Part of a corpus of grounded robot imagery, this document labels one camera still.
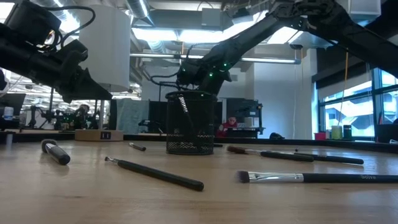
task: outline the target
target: table surface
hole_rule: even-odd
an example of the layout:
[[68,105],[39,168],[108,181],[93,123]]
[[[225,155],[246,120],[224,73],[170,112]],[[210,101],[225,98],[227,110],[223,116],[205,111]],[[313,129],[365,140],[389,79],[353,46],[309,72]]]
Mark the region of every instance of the table surface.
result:
[[[39,143],[0,149],[0,223],[395,223],[398,184],[240,184],[237,170],[397,174],[398,156],[300,146],[300,152],[364,159],[363,166],[232,154],[165,153],[164,142],[62,141],[67,166],[42,154]],[[294,151],[293,146],[239,145]],[[200,180],[203,192],[163,182],[105,162],[106,156]]]

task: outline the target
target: black brush handle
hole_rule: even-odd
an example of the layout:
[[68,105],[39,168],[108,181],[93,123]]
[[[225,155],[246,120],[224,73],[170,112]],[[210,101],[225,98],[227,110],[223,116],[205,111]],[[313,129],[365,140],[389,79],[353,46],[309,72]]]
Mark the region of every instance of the black brush handle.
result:
[[52,146],[52,147],[46,146],[45,149],[47,153],[51,156],[51,158],[53,158],[59,164],[67,165],[69,163],[70,156],[62,148],[58,146]]
[[340,156],[323,156],[323,155],[313,155],[306,153],[294,153],[295,155],[302,156],[312,156],[316,161],[327,161],[327,162],[344,162],[350,164],[363,164],[362,159],[348,158],[348,157],[340,157]]
[[200,181],[192,180],[186,177],[181,177],[179,175],[169,174],[167,172],[163,172],[157,169],[142,166],[128,161],[119,160],[118,166],[140,174],[148,175],[149,177],[153,177],[159,180],[164,180],[173,184],[178,184],[180,186],[187,187],[192,190],[202,191],[203,188],[205,187],[203,183]]
[[294,155],[294,154],[286,154],[280,152],[270,152],[270,151],[261,151],[261,156],[274,158],[274,159],[289,159],[294,161],[304,161],[304,162],[313,162],[312,156],[301,156],[301,155]]
[[303,174],[305,183],[398,183],[398,175]]

